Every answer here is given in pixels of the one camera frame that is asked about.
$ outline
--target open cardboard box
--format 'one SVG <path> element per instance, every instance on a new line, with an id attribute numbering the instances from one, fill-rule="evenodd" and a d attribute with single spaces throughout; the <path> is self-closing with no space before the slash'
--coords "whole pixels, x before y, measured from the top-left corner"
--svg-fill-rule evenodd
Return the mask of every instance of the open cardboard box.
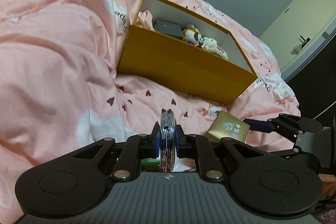
<path id="1" fill-rule="evenodd" d="M 140 11 L 158 19 L 195 24 L 202 36 L 216 39 L 229 61 L 174 37 L 136 26 Z M 118 64 L 119 74 L 138 75 L 172 90 L 230 103 L 257 76 L 233 35 L 201 15 L 168 0 L 142 0 Z"/>

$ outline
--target stuffed animal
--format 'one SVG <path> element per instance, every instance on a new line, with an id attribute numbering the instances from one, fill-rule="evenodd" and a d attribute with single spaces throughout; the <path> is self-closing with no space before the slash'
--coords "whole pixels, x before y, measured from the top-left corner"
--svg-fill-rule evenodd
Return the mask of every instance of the stuffed animal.
<path id="1" fill-rule="evenodd" d="M 203 44 L 203 38 L 199 30 L 195 27 L 194 24 L 189 24 L 187 27 L 184 28 L 182 31 L 184 37 L 182 40 L 184 42 L 192 42 L 195 46 L 202 46 Z"/>
<path id="2" fill-rule="evenodd" d="M 212 52 L 219 55 L 221 58 L 228 60 L 227 53 L 220 46 L 218 46 L 217 41 L 213 38 L 204 37 L 201 48 L 206 52 Z"/>

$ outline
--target pink bedding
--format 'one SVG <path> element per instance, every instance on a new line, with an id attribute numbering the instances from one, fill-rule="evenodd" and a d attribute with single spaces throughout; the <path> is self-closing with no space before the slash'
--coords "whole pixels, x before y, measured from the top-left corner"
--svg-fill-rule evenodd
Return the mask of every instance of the pink bedding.
<path id="1" fill-rule="evenodd" d="M 270 49 L 203 0 L 171 1 L 230 30 L 259 76 L 232 104 L 117 75 L 140 1 L 0 0 L 0 223 L 22 215 L 14 185 L 25 170 L 104 137 L 120 142 L 150 133 L 162 108 L 174 111 L 186 133 L 197 134 L 221 109 L 240 119 L 300 115 Z M 268 151 L 293 145 L 277 133 L 259 132 L 250 132 L 247 143 Z M 175 170 L 192 166 L 179 160 Z"/>

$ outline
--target silver round object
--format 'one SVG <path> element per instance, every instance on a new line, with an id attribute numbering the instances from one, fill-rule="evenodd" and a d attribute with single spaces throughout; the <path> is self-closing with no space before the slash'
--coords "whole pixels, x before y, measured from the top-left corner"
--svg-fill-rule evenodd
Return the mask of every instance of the silver round object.
<path id="1" fill-rule="evenodd" d="M 175 164 L 175 117 L 171 109 L 161 112 L 161 171 L 172 172 Z"/>
<path id="2" fill-rule="evenodd" d="M 223 173 L 218 170 L 210 170 L 206 173 L 206 176 L 211 179 L 219 179 L 223 176 Z"/>
<path id="3" fill-rule="evenodd" d="M 118 179 L 126 179 L 131 175 L 127 170 L 118 170 L 114 172 L 114 176 Z"/>

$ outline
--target silver rivet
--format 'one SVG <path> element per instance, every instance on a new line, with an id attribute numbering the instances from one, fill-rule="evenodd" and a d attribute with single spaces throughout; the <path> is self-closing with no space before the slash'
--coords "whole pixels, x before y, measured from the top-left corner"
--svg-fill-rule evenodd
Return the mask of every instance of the silver rivet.
<path id="1" fill-rule="evenodd" d="M 118 170 L 114 172 L 114 176 L 118 179 L 126 179 L 131 175 L 127 170 Z"/>
<path id="2" fill-rule="evenodd" d="M 223 176 L 223 173 L 218 170 L 210 170 L 206 173 L 208 178 L 219 179 Z"/>

